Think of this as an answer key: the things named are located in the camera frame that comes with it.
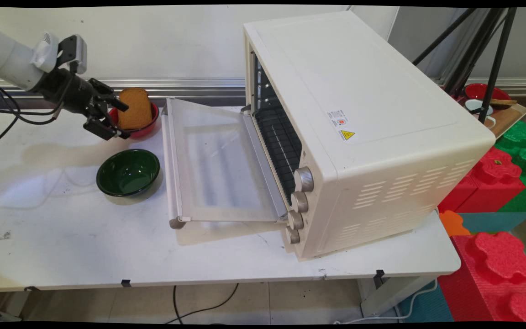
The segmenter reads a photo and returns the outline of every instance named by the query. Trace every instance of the oven knob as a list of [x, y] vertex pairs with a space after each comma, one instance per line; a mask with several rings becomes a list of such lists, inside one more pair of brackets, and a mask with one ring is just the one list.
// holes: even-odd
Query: oven knob
[[298, 244], [299, 243], [299, 233], [298, 231], [294, 229], [290, 229], [289, 227], [285, 228], [285, 235], [288, 238], [288, 242], [290, 245]]
[[308, 167], [296, 169], [294, 171], [294, 179], [296, 181], [296, 191], [310, 192], [314, 189], [314, 180]]
[[288, 212], [288, 225], [291, 229], [303, 229], [303, 219], [301, 215], [290, 210]]
[[292, 193], [292, 208], [295, 212], [307, 211], [307, 198], [304, 192], [295, 191]]

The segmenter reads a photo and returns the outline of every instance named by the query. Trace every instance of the white table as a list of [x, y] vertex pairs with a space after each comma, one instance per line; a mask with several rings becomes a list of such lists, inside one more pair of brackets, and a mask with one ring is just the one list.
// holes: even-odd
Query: white table
[[[11, 120], [0, 114], [0, 132]], [[95, 182], [103, 161], [124, 149], [147, 149], [162, 160], [159, 120], [146, 140], [104, 141], [82, 123], [69, 112], [45, 126], [19, 121], [0, 140], [0, 292], [121, 287], [123, 280], [156, 286], [363, 279], [382, 269], [399, 279], [363, 297], [364, 314], [380, 314], [460, 267], [436, 212], [411, 233], [301, 262], [274, 223], [194, 222], [173, 230], [163, 163], [142, 196], [105, 196]]]

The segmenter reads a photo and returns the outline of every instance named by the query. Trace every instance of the label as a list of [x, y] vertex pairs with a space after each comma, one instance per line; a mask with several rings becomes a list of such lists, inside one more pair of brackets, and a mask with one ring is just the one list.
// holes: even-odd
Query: label
[[326, 114], [328, 115], [328, 118], [330, 118], [330, 123], [332, 123], [332, 126], [336, 129], [342, 140], [347, 141], [356, 134], [343, 129], [350, 126], [350, 121], [344, 114], [344, 111], [330, 111], [326, 112]]
[[350, 137], [353, 137], [355, 133], [351, 133], [350, 131], [343, 131], [341, 130], [340, 133], [342, 134], [342, 137], [344, 137], [345, 140], [348, 140]]

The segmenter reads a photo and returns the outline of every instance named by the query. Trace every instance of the red bowl with bread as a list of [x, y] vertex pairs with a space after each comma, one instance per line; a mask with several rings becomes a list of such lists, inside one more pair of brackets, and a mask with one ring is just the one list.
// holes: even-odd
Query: red bowl with bread
[[129, 106], [122, 112], [113, 108], [109, 115], [117, 127], [130, 133], [131, 138], [142, 138], [155, 127], [159, 109], [150, 102], [147, 92], [141, 88], [127, 88], [119, 93], [119, 100]]

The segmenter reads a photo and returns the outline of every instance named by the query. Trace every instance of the toaster oven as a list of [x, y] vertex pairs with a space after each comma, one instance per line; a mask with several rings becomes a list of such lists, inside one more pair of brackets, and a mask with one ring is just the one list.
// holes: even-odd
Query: toaster oven
[[167, 99], [169, 224], [271, 221], [299, 258], [422, 224], [495, 137], [352, 12], [244, 25], [241, 112]]

